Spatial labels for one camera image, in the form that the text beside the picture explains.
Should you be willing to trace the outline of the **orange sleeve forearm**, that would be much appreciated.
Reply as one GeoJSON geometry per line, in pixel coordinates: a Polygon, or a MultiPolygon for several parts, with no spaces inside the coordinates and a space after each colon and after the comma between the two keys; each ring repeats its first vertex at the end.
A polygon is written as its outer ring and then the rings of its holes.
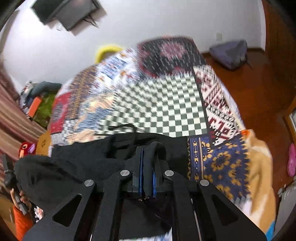
{"type": "Polygon", "coordinates": [[[13,207],[13,211],[16,225],[16,238],[22,240],[27,231],[33,227],[34,222],[29,213],[23,215],[15,206],[13,207]]]}

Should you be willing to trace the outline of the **person's left hand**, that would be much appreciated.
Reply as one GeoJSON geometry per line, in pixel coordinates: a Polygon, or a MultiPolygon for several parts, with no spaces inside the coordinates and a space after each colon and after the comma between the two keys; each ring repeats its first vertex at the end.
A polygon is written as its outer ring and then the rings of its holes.
{"type": "Polygon", "coordinates": [[[23,204],[25,204],[25,206],[28,208],[28,211],[31,210],[31,208],[32,208],[31,202],[29,200],[29,197],[26,195],[25,192],[23,192],[23,190],[20,191],[20,193],[18,195],[19,196],[19,198],[18,198],[19,201],[16,200],[16,194],[15,194],[14,189],[10,190],[10,195],[11,195],[12,201],[14,203],[14,206],[15,206],[15,208],[17,210],[20,210],[19,202],[22,202],[23,204]]]}

